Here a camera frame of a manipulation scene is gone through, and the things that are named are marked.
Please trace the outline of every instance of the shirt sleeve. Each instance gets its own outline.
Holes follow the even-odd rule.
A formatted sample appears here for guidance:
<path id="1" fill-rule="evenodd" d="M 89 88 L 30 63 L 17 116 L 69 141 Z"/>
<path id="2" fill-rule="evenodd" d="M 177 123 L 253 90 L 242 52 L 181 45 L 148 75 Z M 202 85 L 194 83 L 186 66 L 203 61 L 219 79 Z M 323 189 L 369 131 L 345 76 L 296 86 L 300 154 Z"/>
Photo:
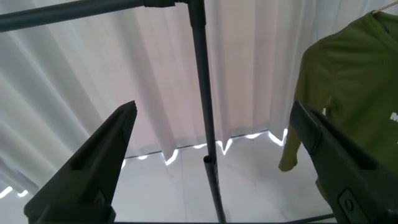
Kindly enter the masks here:
<path id="1" fill-rule="evenodd" d="M 331 101 L 332 74 L 326 52 L 320 48 L 319 42 L 315 43 L 303 54 L 294 101 L 299 100 L 322 112 Z M 301 141 L 289 122 L 286 144 L 279 162 L 281 171 L 287 172 L 297 165 L 300 144 Z"/>

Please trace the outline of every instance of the shirt logo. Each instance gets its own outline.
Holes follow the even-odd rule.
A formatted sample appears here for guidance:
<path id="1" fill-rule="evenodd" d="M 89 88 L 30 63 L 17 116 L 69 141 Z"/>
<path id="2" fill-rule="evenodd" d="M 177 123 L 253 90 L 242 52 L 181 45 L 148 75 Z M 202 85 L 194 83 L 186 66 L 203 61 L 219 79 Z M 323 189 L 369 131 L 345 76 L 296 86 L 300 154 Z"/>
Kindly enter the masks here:
<path id="1" fill-rule="evenodd" d="M 390 119 L 398 122 L 398 114 L 395 112 L 392 112 Z"/>

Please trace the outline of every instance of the garment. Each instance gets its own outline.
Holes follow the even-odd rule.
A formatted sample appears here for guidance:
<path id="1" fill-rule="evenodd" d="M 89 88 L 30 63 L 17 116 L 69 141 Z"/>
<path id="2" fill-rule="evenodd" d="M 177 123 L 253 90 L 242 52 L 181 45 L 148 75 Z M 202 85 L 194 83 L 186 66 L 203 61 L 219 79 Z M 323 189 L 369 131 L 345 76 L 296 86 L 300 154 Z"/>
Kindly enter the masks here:
<path id="1" fill-rule="evenodd" d="M 398 16 L 371 13 L 325 37 L 302 57 L 294 100 L 322 111 L 377 161 L 398 173 Z M 297 164 L 289 126 L 279 169 Z"/>

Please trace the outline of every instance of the curtain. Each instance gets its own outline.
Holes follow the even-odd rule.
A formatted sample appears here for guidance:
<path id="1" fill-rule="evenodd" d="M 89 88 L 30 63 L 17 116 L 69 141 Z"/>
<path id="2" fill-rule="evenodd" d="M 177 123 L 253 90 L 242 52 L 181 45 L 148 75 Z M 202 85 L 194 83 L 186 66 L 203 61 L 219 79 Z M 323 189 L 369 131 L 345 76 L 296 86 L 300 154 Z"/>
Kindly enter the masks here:
<path id="1" fill-rule="evenodd" d="M 63 2 L 2 0 L 0 12 Z M 305 49 L 388 3 L 205 1 L 217 140 L 266 129 L 282 139 Z M 0 51 L 0 179 L 18 192 L 38 191 L 131 100 L 126 156 L 162 151 L 167 160 L 206 142 L 185 4 L 2 33 Z"/>

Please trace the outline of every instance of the white curtain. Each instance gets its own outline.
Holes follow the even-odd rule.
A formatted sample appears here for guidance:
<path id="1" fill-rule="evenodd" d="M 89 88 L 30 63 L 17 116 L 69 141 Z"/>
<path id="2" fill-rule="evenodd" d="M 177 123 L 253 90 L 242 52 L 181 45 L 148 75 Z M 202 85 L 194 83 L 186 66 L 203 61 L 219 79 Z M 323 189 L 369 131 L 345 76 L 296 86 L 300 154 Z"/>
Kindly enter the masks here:
<path id="1" fill-rule="evenodd" d="M 0 12 L 63 2 L 1 0 Z M 207 0 L 217 140 L 265 129 L 282 139 L 304 50 L 388 3 Z M 126 156 L 168 159 L 205 142 L 185 4 L 2 33 L 0 51 L 0 178 L 19 192 L 36 192 L 131 100 L 138 116 Z"/>

